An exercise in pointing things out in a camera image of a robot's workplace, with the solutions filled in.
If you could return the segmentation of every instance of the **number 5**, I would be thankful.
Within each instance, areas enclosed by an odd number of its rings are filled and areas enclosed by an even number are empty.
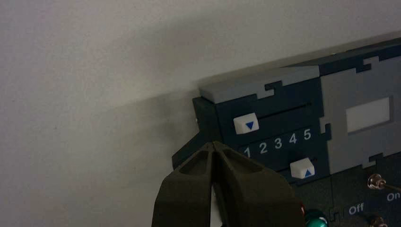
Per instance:
[[[310,131],[311,131],[311,129],[305,129],[305,131],[304,131],[304,139],[305,140],[308,140],[311,138],[312,135],[311,135]]]

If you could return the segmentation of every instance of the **white rectangular label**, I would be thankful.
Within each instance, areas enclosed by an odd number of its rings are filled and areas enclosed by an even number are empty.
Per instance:
[[[348,108],[346,115],[348,132],[387,122],[390,120],[390,98]]]

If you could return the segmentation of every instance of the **gray panel trim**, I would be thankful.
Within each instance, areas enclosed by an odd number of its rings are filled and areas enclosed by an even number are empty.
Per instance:
[[[364,63],[372,64],[372,69],[360,73],[351,69],[321,77],[324,117],[320,121],[322,130],[325,124],[331,124],[332,139],[327,142],[331,174],[358,165],[368,167],[375,164],[369,162],[371,156],[401,151],[401,57],[385,61],[374,57]],[[390,122],[347,133],[347,108],[385,97],[392,100]]]
[[[265,85],[281,81],[283,86],[319,77],[318,66],[284,67],[264,73],[200,87],[200,95],[215,104],[256,94],[258,99],[274,95]]]

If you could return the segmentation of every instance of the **number 4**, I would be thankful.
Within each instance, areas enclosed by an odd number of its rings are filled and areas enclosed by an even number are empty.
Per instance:
[[[292,134],[291,138],[289,139],[290,143],[296,143],[295,133]]]

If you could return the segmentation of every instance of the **number 1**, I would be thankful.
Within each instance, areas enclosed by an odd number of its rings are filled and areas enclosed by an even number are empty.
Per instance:
[[[246,148],[244,154],[247,154],[248,157],[251,157],[251,152],[249,151],[249,147]]]

